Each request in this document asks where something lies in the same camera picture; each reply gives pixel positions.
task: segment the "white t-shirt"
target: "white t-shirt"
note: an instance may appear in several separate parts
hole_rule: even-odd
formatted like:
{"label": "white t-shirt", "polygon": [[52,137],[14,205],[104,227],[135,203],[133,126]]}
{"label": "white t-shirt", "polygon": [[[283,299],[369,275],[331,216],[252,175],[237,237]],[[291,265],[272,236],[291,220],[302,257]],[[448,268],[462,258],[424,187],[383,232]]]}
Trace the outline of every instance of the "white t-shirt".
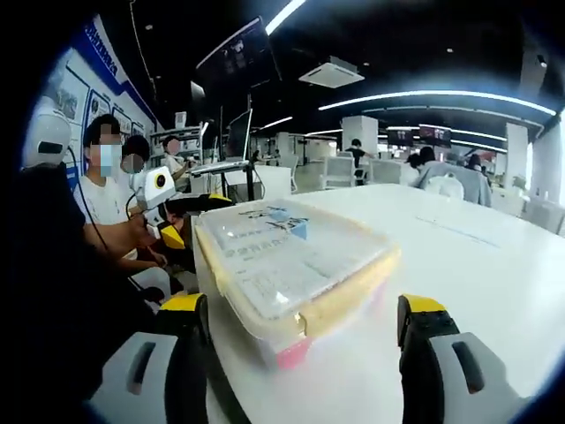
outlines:
{"label": "white t-shirt", "polygon": [[[120,193],[122,195],[122,199],[125,199],[125,201],[127,202],[128,199],[130,197],[132,197],[134,195],[133,190],[130,188],[130,176],[132,174],[128,174],[127,172],[125,172],[124,170],[122,170],[122,168],[120,168],[116,174],[116,182],[117,185],[119,186],[120,189]],[[128,205],[128,208],[131,209],[134,206],[137,206],[138,201],[137,199],[134,197],[133,199],[130,200],[130,204]]]}
{"label": "white t-shirt", "polygon": [[[100,225],[114,225],[128,220],[125,213],[127,199],[124,199],[122,191],[114,178],[106,177],[106,185],[104,187],[96,185],[86,175],[81,176],[79,182],[87,204],[85,205],[85,202],[82,200],[78,185],[74,189],[74,199],[84,214],[86,223],[94,222]],[[137,250],[132,250],[125,258],[137,259]]]}
{"label": "white t-shirt", "polygon": [[169,155],[165,153],[165,166],[169,168],[170,174],[174,174],[175,172],[179,172],[183,165],[181,165],[178,160],[173,155]]}

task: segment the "computer screen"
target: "computer screen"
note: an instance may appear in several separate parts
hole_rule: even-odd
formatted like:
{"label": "computer screen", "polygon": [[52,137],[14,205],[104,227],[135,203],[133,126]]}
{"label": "computer screen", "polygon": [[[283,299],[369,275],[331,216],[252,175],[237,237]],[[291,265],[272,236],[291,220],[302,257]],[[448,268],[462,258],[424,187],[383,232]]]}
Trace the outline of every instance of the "computer screen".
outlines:
{"label": "computer screen", "polygon": [[388,130],[389,146],[414,146],[414,136],[412,130]]}
{"label": "computer screen", "polygon": [[246,94],[270,80],[279,80],[267,32],[256,18],[215,48],[196,66],[196,80],[207,97],[218,101]]}
{"label": "computer screen", "polygon": [[432,146],[451,147],[451,130],[443,126],[420,125],[420,139]]}
{"label": "computer screen", "polygon": [[230,135],[225,148],[225,157],[246,159],[247,145],[249,144],[249,130],[251,128],[252,110],[249,109],[230,123]]}

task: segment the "air conditioning unit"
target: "air conditioning unit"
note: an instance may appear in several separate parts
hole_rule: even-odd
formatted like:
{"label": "air conditioning unit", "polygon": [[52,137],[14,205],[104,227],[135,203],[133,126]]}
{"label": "air conditioning unit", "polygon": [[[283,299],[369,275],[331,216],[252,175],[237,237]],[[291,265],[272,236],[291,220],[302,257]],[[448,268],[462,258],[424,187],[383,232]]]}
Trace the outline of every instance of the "air conditioning unit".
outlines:
{"label": "air conditioning unit", "polygon": [[365,77],[358,74],[358,69],[355,65],[348,64],[337,57],[330,57],[325,64],[318,66],[299,78],[300,81],[328,88],[348,86],[364,79]]}

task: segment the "white chair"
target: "white chair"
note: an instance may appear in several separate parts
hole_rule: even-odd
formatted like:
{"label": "white chair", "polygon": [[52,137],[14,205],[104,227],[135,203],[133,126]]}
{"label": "white chair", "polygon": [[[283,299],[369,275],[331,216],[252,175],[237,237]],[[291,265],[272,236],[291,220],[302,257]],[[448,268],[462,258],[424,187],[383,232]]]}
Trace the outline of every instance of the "white chair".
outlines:
{"label": "white chair", "polygon": [[355,163],[352,157],[324,158],[324,173],[321,177],[321,189],[344,188],[355,186]]}
{"label": "white chair", "polygon": [[427,180],[424,190],[429,193],[441,194],[452,199],[463,200],[465,189],[454,174],[445,177],[433,177]]}
{"label": "white chair", "polygon": [[281,156],[280,166],[282,166],[283,168],[290,168],[290,190],[293,193],[296,192],[298,190],[298,186],[296,180],[294,179],[294,174],[297,171],[298,156]]}
{"label": "white chair", "polygon": [[500,187],[493,187],[492,208],[504,214],[522,216],[526,199],[517,193],[512,193]]}
{"label": "white chair", "polygon": [[553,234],[563,233],[563,221],[565,220],[565,208],[551,201],[531,199],[526,203],[523,219]]}
{"label": "white chair", "polygon": [[402,164],[382,159],[369,162],[369,184],[400,184]]}

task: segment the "pillar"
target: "pillar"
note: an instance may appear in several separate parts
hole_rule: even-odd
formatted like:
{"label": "pillar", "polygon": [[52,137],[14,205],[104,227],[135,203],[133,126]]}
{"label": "pillar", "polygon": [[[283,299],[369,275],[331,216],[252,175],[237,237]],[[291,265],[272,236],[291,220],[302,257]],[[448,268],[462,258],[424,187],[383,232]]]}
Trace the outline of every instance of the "pillar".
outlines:
{"label": "pillar", "polygon": [[512,188],[514,177],[526,179],[526,163],[528,156],[528,128],[506,123],[508,153],[506,154],[506,174],[504,188]]}
{"label": "pillar", "polygon": [[494,164],[494,175],[502,175],[506,172],[506,154],[497,153]]}
{"label": "pillar", "polygon": [[379,151],[379,121],[373,117],[345,117],[342,120],[343,150],[351,147],[353,139],[361,140],[368,153]]}
{"label": "pillar", "polygon": [[288,132],[278,132],[276,135],[276,148],[279,149],[281,156],[294,155],[294,140]]}

